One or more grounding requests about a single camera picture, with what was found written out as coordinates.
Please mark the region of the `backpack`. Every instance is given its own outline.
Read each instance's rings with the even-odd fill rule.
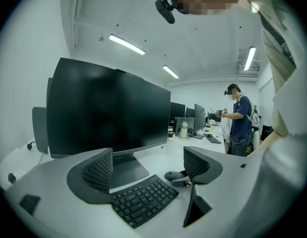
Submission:
[[[251,102],[251,100],[249,100],[249,102],[250,102],[250,105],[251,105],[252,112],[251,112],[251,116],[247,116],[247,118],[251,122],[251,127],[259,128],[259,115],[258,115],[258,112],[257,112],[257,110],[255,108],[255,105]]]

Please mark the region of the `monitor stand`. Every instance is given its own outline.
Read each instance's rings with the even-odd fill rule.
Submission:
[[[204,135],[199,135],[196,132],[192,132],[192,134],[189,134],[189,137],[197,138],[197,139],[202,139],[204,138]]]
[[[149,172],[134,157],[134,153],[113,156],[113,173],[110,178],[109,188],[121,187],[148,175]]]

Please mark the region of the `white ceiling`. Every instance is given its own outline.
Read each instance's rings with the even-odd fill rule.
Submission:
[[[65,35],[73,32],[70,53],[74,58],[88,56],[85,60],[152,77],[166,85],[212,77],[255,76],[256,72],[237,69],[238,59],[247,59],[250,46],[257,47],[255,63],[262,68],[266,63],[260,18],[239,6],[217,16],[182,15],[174,10],[176,22],[168,24],[157,12],[156,0],[70,1],[69,7],[76,9],[69,16],[72,23],[63,23],[63,28]],[[110,34],[146,54],[109,40]],[[180,78],[174,79],[163,70],[165,64]]]

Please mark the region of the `computer mouse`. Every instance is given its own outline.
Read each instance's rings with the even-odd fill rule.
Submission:
[[[170,182],[173,181],[173,180],[183,178],[183,177],[185,177],[184,174],[182,174],[180,172],[175,172],[175,171],[166,172],[165,175],[164,175],[164,178],[166,178]]]

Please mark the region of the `white bottle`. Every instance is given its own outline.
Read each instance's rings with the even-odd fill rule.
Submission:
[[[188,123],[186,121],[183,121],[181,124],[180,137],[187,138],[187,135],[188,135]]]

